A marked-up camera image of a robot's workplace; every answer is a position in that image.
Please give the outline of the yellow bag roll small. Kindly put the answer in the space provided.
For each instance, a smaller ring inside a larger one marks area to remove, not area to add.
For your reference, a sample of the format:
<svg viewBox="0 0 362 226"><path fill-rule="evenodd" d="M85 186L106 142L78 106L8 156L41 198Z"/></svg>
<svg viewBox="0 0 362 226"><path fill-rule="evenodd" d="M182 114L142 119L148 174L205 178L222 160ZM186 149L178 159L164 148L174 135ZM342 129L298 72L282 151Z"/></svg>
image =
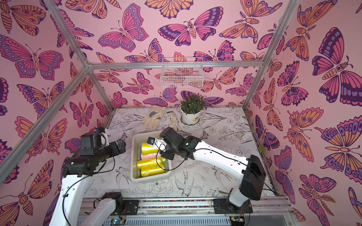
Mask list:
<svg viewBox="0 0 362 226"><path fill-rule="evenodd" d="M143 155L154 154L154 153L157 153L157 152L158 152L157 147L151 146L151 145L149 145L147 143L143 143L141 145L141 154L143 154Z"/></svg>

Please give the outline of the pink bag roll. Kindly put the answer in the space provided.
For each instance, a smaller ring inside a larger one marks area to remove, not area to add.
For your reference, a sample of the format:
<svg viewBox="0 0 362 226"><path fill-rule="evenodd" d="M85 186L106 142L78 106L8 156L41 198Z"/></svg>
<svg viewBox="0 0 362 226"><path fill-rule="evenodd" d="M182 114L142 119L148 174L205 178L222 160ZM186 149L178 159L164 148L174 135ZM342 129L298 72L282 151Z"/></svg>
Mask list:
<svg viewBox="0 0 362 226"><path fill-rule="evenodd" d="M147 159L160 157L160 154L158 154L158 153L150 153L150 154L147 154L147 155L142 155L141 157L142 157L142 160L147 160Z"/></svg>

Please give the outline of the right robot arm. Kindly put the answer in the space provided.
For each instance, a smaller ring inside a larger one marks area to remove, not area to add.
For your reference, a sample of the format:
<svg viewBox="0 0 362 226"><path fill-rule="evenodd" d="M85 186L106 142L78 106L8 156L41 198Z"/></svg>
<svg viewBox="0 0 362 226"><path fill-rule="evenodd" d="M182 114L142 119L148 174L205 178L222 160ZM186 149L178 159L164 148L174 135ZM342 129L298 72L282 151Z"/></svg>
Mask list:
<svg viewBox="0 0 362 226"><path fill-rule="evenodd" d="M259 157L242 157L222 151L198 137L184 138L170 127L160 133L160 138L155 139L153 146L168 160L178 155L184 160L202 161L239 179L240 184L228 194L227 201L230 204L241 207L248 200L261 200L266 172Z"/></svg>

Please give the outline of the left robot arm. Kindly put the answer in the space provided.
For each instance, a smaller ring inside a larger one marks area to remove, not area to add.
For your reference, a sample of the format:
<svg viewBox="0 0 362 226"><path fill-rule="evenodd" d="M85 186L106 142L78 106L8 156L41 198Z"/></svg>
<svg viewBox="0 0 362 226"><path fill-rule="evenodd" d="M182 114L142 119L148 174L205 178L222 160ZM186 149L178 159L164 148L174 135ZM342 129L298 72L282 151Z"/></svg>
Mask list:
<svg viewBox="0 0 362 226"><path fill-rule="evenodd" d="M100 163L126 151L123 139L107 143L103 137L82 137L78 150L65 161L62 186L57 198L48 209L45 226L75 226L79 211L92 176L101 174ZM105 193L93 212L82 223L84 226L101 226L112 215L125 209L120 192Z"/></svg>

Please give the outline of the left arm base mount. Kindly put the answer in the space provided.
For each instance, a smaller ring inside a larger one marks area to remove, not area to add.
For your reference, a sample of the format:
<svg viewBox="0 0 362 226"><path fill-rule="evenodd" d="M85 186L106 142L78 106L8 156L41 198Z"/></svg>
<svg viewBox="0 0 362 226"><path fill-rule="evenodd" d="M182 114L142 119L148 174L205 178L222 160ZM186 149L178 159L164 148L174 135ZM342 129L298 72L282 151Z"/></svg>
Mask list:
<svg viewBox="0 0 362 226"><path fill-rule="evenodd" d="M139 209L139 200L123 200L116 203L116 209L112 216L134 216L137 215Z"/></svg>

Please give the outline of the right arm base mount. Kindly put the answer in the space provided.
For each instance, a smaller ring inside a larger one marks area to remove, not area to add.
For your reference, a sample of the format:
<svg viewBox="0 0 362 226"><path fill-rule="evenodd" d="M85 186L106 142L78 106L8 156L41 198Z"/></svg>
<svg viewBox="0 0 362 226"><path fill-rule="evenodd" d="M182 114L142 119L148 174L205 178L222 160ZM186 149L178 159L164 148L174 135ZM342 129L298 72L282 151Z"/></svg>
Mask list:
<svg viewBox="0 0 362 226"><path fill-rule="evenodd" d="M244 214L253 213L250 200L245 201L241 207L233 205L226 198L216 198L210 202L215 214Z"/></svg>

